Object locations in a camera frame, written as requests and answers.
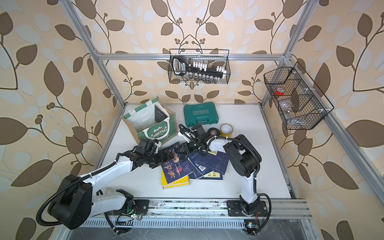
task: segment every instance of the metal wire basket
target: metal wire basket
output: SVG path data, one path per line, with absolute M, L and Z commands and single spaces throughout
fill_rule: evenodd
M 170 49 L 168 76 L 169 82 L 188 85 L 228 84 L 229 50 L 223 49 Z
M 309 87 L 297 67 L 280 67 L 264 74 L 265 86 L 276 105 L 277 111 L 287 130 L 313 129 L 334 109 L 330 100 L 313 81 Z M 324 106 L 314 94 L 320 91 L 331 107 Z

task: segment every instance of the book cover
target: book cover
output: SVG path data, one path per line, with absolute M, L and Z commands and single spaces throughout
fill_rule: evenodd
M 228 166 L 229 158 L 226 153 L 210 151 L 205 157 L 200 154 L 196 155 L 193 163 L 210 168 L 215 172 L 225 174 Z
M 166 177 L 164 175 L 164 172 L 161 172 L 161 185 L 165 188 L 167 187 L 173 187 L 173 186 L 181 186 L 181 185 L 187 185 L 189 184 L 189 178 L 188 176 L 182 177 L 177 181 L 174 181 L 171 184 L 167 183 Z
M 210 173 L 211 171 L 213 171 L 213 169 L 206 168 L 205 166 L 201 166 L 201 165 L 195 163 L 195 159 L 198 155 L 201 156 L 198 151 L 192 152 L 192 153 L 187 155 L 188 160 L 191 163 L 192 170 L 194 171 L 194 173 L 195 173 L 195 171 L 197 171 L 197 172 L 199 172 L 199 175 L 203 176 L 203 175 L 206 175 L 207 173 Z
M 188 160 L 189 160 L 189 163 L 190 163 L 192 170 L 193 170 L 193 174 L 189 175 L 190 178 L 194 177 L 193 179 L 199 179 L 199 178 L 203 177 L 205 174 L 213 172 L 212 169 L 208 169 L 206 167 L 194 164 L 191 162 L 190 159 L 188 159 Z
M 169 113 L 164 108 L 161 108 L 156 104 L 155 105 L 155 121 L 159 123 L 164 119 L 166 119 L 167 117 L 169 117 Z
M 191 173 L 192 167 L 189 164 L 187 156 L 179 153 L 180 144 L 177 142 L 166 148 L 168 153 L 173 154 L 173 159 L 161 165 L 166 181 L 171 184 Z
M 200 178 L 195 178 L 193 174 L 189 175 L 189 179 L 193 180 L 223 180 L 223 175 L 220 174 L 219 172 L 210 172 L 204 176 L 201 176 Z

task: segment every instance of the wallpaper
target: wallpaper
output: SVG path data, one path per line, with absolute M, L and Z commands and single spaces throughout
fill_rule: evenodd
M 383 11 L 382 1 L 320 0 L 293 54 L 381 174 Z M 289 131 L 271 100 L 265 109 L 299 198 L 307 200 L 324 240 L 382 239 L 384 209 L 326 123 Z
M 298 197 L 324 240 L 382 239 L 384 208 L 324 121 L 286 130 L 274 104 L 265 108 Z
M 384 2 L 320 1 L 294 50 L 384 176 Z
M 304 0 L 73 0 L 103 53 L 283 53 Z
M 120 107 L 57 1 L 0 1 L 0 36 L 1 238 L 49 239 L 37 210 L 93 169 Z
M 230 61 L 229 84 L 193 81 L 169 82 L 166 61 L 115 61 L 107 64 L 123 98 L 144 103 L 156 96 L 162 103 L 259 103 L 266 87 L 263 74 L 275 68 L 273 61 Z

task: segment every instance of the yellow tape roll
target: yellow tape roll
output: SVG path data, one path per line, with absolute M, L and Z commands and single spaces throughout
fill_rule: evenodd
M 233 133 L 233 127 L 227 123 L 221 125 L 220 127 L 220 135 L 222 137 L 231 137 Z

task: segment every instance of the book stack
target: book stack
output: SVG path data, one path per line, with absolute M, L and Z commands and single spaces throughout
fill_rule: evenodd
M 210 151 L 203 157 L 198 151 L 188 155 L 193 174 L 190 179 L 223 180 L 229 162 L 223 152 Z
M 166 148 L 166 151 L 173 155 L 173 158 L 161 165 L 163 169 L 162 186 L 164 189 L 189 185 L 188 175 L 193 173 L 193 170 L 187 156 L 179 152 L 179 147 L 180 144 L 177 142 Z

